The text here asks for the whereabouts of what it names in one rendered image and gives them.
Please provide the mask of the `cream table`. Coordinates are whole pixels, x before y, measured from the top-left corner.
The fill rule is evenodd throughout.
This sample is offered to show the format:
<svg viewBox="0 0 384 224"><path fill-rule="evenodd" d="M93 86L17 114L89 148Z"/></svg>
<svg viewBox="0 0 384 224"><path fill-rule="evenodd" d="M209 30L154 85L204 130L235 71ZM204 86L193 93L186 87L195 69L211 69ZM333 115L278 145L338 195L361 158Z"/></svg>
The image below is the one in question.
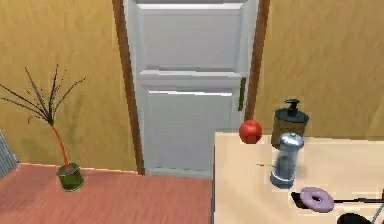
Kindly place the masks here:
<svg viewBox="0 0 384 224"><path fill-rule="evenodd" d="M344 213L372 220L378 204L347 202L329 213L298 208L291 193L321 188L336 199L379 198L384 190L384 141L305 138L294 185L270 182L277 150L268 135L245 144L236 133L215 134L214 224L336 224Z"/></svg>

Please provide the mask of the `red apple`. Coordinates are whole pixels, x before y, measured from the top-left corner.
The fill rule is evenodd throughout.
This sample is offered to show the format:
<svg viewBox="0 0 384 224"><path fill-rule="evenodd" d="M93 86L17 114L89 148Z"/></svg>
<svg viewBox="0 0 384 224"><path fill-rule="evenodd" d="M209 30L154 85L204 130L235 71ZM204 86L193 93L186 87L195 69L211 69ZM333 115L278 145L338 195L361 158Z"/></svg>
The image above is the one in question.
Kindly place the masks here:
<svg viewBox="0 0 384 224"><path fill-rule="evenodd" d="M262 127L255 120L247 120L239 127L239 137L245 144L256 144L262 137Z"/></svg>

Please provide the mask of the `black round object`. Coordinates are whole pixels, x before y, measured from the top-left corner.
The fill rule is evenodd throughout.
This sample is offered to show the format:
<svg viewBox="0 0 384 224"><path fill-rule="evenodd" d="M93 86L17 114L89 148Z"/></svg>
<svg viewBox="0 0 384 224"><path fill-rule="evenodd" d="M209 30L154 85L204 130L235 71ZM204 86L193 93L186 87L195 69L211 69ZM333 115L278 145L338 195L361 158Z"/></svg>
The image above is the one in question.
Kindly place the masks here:
<svg viewBox="0 0 384 224"><path fill-rule="evenodd" d="M371 224L371 222L362 215L356 213L344 213L338 217L337 224Z"/></svg>

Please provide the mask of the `olive bottle black pump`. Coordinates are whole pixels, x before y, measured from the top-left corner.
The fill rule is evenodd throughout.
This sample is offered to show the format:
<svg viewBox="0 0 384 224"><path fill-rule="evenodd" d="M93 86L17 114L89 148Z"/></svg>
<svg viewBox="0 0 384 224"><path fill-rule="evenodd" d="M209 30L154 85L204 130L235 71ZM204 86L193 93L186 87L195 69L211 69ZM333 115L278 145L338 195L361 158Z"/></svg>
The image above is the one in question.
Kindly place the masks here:
<svg viewBox="0 0 384 224"><path fill-rule="evenodd" d="M298 109L298 99L290 98L286 103L289 104L288 107L274 112L271 144L276 149L280 148L280 136L284 133L296 133L303 137L309 121L309 116Z"/></svg>

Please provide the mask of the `grey slatted object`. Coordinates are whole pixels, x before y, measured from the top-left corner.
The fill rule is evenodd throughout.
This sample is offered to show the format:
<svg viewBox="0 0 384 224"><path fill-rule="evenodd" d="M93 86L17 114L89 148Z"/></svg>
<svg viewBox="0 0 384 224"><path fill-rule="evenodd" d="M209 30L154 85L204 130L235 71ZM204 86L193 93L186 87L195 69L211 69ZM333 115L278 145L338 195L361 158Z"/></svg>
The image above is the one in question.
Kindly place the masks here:
<svg viewBox="0 0 384 224"><path fill-rule="evenodd" d="M18 158L11 152L4 135L0 130L0 179L6 177L18 167Z"/></svg>

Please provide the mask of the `glass and silver grinder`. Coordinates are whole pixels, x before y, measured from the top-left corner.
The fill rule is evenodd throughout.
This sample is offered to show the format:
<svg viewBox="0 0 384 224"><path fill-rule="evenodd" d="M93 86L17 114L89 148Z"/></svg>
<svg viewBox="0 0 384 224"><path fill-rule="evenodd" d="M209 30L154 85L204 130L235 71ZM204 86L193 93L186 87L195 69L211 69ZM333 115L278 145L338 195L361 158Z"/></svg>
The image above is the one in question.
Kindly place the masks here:
<svg viewBox="0 0 384 224"><path fill-rule="evenodd" d="M271 169L270 182L279 189L290 189L296 177L297 157L304 146L303 138L296 133L280 136L280 148Z"/></svg>

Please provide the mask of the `white panelled room door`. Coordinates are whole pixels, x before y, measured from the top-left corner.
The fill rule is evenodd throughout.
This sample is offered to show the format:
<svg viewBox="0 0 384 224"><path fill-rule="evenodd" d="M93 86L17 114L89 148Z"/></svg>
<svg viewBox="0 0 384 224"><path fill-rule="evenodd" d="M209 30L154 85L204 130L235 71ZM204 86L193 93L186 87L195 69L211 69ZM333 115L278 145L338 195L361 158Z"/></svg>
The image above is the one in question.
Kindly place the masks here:
<svg viewBox="0 0 384 224"><path fill-rule="evenodd" d="M211 177L216 132L244 120L259 1L123 0L147 174Z"/></svg>

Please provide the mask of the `spiky house plant green pot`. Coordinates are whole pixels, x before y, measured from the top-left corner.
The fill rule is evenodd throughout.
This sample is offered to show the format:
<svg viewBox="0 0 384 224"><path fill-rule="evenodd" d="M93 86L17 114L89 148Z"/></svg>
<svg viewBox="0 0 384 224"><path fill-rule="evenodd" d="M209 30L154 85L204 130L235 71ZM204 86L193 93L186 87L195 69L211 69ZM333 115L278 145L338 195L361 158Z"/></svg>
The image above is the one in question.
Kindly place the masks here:
<svg viewBox="0 0 384 224"><path fill-rule="evenodd" d="M33 112L33 115L29 116L27 119L27 123L30 123L32 118L40 119L46 122L51 130L53 131L57 142L59 144L61 155L63 158L64 164L60 166L56 171L56 176L60 182L61 189L64 192L74 192L81 188L84 184L84 179L81 174L80 166L75 162L69 162L66 149L63 143L63 140L57 131L55 126L55 119L57 115L58 108L64 102L64 100L69 96L72 90L79 85L80 83L86 80L85 77L82 79L75 81L70 87L64 92L62 96L57 99L57 93L61 90L64 78L60 79L60 82L57 82L57 78L59 75L59 65L55 67L55 73L53 75L52 86L50 87L50 92L48 97L44 97L42 93L42 89L37 86L35 81L33 80L30 71L27 67L25 67L25 73L31 85L31 88L34 92L34 99L30 100L26 97L18 94L17 92L11 90L4 84L0 83L0 88L15 96L19 101L10 99L7 97L0 97L0 100L12 103L16 106L24 108L28 111Z"/></svg>

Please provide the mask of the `grey thin rod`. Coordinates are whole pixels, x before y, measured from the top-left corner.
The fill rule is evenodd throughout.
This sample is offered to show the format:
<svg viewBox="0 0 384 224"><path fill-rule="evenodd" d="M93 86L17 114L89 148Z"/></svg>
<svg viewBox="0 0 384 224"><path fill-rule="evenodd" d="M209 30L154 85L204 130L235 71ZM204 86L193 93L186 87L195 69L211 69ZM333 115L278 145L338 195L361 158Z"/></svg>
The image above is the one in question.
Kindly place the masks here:
<svg viewBox="0 0 384 224"><path fill-rule="evenodd" d="M375 215L372 218L371 224L375 224L377 218L379 217L380 213L384 210L384 203L380 205L380 207L377 209Z"/></svg>

